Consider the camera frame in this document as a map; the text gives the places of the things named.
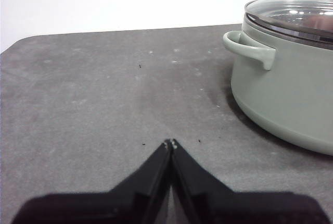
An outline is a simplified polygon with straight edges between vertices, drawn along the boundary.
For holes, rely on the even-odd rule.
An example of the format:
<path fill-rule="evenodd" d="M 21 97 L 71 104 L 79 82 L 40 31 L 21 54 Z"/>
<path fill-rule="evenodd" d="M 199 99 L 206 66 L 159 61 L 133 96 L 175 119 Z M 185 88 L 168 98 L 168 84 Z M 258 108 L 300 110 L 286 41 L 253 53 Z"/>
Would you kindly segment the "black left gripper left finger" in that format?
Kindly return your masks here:
<path fill-rule="evenodd" d="M 16 223 L 158 223 L 170 188 L 172 145 L 165 140 L 108 192 L 47 194 L 28 200 Z"/>

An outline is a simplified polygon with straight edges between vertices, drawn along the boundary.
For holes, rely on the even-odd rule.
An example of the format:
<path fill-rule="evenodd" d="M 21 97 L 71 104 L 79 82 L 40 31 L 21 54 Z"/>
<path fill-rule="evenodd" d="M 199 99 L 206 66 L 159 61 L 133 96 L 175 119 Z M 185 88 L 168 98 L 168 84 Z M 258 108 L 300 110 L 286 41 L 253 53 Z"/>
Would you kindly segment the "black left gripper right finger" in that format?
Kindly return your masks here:
<path fill-rule="evenodd" d="M 175 139 L 172 189 L 181 223 L 328 223 L 320 204 L 293 192 L 236 192 L 201 167 Z"/>

